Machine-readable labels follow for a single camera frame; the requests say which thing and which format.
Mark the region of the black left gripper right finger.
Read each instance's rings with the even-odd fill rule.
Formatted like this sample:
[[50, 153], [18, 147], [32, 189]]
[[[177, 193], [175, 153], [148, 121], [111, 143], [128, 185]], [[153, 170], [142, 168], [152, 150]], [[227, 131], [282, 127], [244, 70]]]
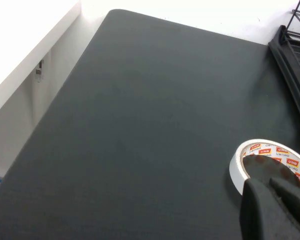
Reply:
[[281, 178], [271, 178], [269, 185], [293, 218], [300, 224], [300, 187]]

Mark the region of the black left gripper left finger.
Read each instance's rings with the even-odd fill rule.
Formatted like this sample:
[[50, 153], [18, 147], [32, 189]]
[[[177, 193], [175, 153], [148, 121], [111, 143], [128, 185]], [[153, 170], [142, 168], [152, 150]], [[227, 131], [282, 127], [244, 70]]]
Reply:
[[293, 215], [300, 188], [286, 180], [268, 183], [250, 178], [244, 182], [239, 223], [244, 240], [300, 240], [300, 223]]

